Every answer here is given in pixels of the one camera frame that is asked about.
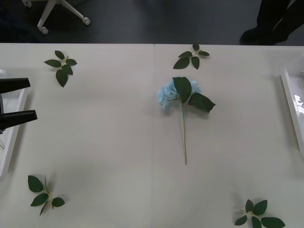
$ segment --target person's leg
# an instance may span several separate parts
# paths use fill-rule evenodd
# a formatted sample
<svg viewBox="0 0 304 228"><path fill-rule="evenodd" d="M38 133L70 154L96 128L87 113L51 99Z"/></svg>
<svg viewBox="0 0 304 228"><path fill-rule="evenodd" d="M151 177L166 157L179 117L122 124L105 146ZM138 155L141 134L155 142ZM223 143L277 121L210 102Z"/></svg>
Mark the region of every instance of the person's leg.
<svg viewBox="0 0 304 228"><path fill-rule="evenodd" d="M290 33L304 24L304 0L296 0L284 13L282 20L267 36L259 39L257 45L273 45L284 42Z"/></svg>
<svg viewBox="0 0 304 228"><path fill-rule="evenodd" d="M274 34L288 38L289 34L304 24L304 0L296 0L283 15Z"/></svg>
<svg viewBox="0 0 304 228"><path fill-rule="evenodd" d="M273 30L282 19L291 0L262 0L257 17L257 26L262 29Z"/></svg>
<svg viewBox="0 0 304 228"><path fill-rule="evenodd" d="M242 35L240 42L250 44L267 36L286 12L291 0L262 0L257 17L257 26Z"/></svg>

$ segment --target chair base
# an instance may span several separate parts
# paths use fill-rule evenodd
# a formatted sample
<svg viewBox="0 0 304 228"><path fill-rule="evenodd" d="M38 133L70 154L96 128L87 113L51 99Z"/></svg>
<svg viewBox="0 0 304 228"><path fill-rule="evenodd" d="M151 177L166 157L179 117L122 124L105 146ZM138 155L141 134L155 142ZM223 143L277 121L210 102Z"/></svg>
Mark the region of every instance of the chair base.
<svg viewBox="0 0 304 228"><path fill-rule="evenodd" d="M28 7L31 8L32 7L32 1L42 1L42 0L22 0L23 4ZM39 31L46 35L48 33L48 29L46 27L43 26L44 22L46 21L46 19L48 18L49 14L51 13L52 9L54 8L54 6L56 4L61 4L63 5L65 8L67 8L68 10L70 10L71 12L73 12L74 14L76 14L85 25L89 25L91 24L91 20L87 17L84 17L80 12L78 12L74 7L72 7L70 4L68 4L66 2L66 0L48 0L47 1L47 6L44 9L42 16L37 24L37 27L39 29Z"/></svg>

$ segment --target black shoe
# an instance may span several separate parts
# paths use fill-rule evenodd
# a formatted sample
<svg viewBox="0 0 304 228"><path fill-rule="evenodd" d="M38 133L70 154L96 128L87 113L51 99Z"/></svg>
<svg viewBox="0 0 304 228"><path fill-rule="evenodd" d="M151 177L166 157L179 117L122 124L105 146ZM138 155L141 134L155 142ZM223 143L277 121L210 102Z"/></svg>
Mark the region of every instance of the black shoe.
<svg viewBox="0 0 304 228"><path fill-rule="evenodd" d="M276 43L284 42L288 39L288 36L278 35L274 32L269 33L267 36L257 40L254 45L274 45Z"/></svg>
<svg viewBox="0 0 304 228"><path fill-rule="evenodd" d="M262 37L268 35L272 30L262 29L259 27L252 28L243 33L240 39L241 44L253 44L257 42Z"/></svg>

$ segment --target leaf sprig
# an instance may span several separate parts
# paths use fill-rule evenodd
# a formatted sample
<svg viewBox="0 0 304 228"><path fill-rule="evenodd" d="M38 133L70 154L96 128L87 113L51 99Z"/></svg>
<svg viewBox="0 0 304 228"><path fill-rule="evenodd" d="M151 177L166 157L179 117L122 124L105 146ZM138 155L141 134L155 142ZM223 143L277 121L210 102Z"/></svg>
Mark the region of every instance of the leaf sprig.
<svg viewBox="0 0 304 228"><path fill-rule="evenodd" d="M200 59L198 56L200 57L206 57L206 56L209 56L209 53L206 52L206 51L202 51L200 50L200 46L197 44L197 43L194 43L192 45L195 53L192 54L192 52L190 51L186 51L184 53L182 53L180 56L179 56L179 60L175 63L173 69L184 69L186 68L189 63L190 63L190 59L191 59L191 63L192 65L198 70L199 69L199 66L200 66Z"/></svg>
<svg viewBox="0 0 304 228"><path fill-rule="evenodd" d="M52 194L50 193L50 191L47 188L46 176L45 176L44 183L45 183L45 187L43 187L43 184L37 177L30 176L30 175L28 176L29 189L35 193L43 192L40 195L36 196L34 198L32 204L30 205L31 207L36 207L36 206L40 206L40 205L44 204L40 211L40 216L49 201L51 202L52 209L54 209L54 207L56 207L56 208L61 207L65 204L65 202L62 198L60 198L60 197L53 198Z"/></svg>
<svg viewBox="0 0 304 228"><path fill-rule="evenodd" d="M192 86L190 81L186 77L174 77L173 78L174 87L178 93L174 100L181 102L182 107L182 117L184 123L184 149L185 149L185 163L187 164L187 149L186 149L186 129L185 129L185 104L189 99ZM193 105L207 113L209 113L215 104L206 96L200 93L193 93L188 101L189 105Z"/></svg>
<svg viewBox="0 0 304 228"><path fill-rule="evenodd" d="M262 224L266 228L283 228L285 226L284 222L279 218L274 217L262 217L261 216L265 213L267 209L267 200L263 200L256 205L252 203L249 199L246 202L245 211L241 211L245 215L239 218L236 222L236 226L243 225L247 219L248 215L251 217L251 222L253 228L261 228Z"/></svg>
<svg viewBox="0 0 304 228"><path fill-rule="evenodd" d="M51 67L60 68L56 72L56 79L59 84L64 87L68 81L68 76L73 75L71 66L76 65L77 62L68 56L65 58L65 55L61 51L55 51L55 55L61 59L62 62L56 59L50 59L45 61L45 63Z"/></svg>

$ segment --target flower stem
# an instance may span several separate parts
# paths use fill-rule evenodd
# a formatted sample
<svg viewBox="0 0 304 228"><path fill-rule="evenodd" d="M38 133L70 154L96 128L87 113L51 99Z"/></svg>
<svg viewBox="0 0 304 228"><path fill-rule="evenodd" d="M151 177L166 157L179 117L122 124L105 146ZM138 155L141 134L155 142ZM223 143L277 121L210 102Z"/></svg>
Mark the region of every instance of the flower stem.
<svg viewBox="0 0 304 228"><path fill-rule="evenodd" d="M184 104L181 105L182 108L182 119L184 122L184 147L185 147L185 162L187 164L187 150L186 150L186 128L185 128L185 106Z"/></svg>

